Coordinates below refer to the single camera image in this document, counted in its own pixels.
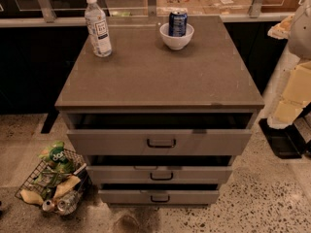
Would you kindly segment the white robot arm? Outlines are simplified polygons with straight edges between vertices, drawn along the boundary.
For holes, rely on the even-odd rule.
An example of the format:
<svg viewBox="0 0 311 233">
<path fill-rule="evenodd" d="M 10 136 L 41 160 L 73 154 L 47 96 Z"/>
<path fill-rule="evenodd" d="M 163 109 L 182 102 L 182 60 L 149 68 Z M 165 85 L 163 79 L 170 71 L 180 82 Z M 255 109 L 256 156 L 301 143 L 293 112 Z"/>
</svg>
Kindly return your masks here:
<svg viewBox="0 0 311 233">
<path fill-rule="evenodd" d="M 268 126 L 284 129 L 311 103 L 311 0 L 273 26 L 268 35 L 288 40 L 263 94 Z"/>
</svg>

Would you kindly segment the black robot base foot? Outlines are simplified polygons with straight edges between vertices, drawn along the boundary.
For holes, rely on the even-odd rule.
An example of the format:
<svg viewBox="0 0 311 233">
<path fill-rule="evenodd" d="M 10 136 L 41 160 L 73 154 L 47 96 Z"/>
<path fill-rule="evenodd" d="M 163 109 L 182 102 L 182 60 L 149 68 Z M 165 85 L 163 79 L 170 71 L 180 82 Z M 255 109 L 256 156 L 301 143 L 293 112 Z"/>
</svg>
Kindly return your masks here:
<svg viewBox="0 0 311 233">
<path fill-rule="evenodd" d="M 310 154 L 311 142 L 306 141 L 293 124 L 284 129 L 274 129 L 268 125 L 266 118 L 262 118 L 259 126 L 277 157 L 290 159 Z"/>
</svg>

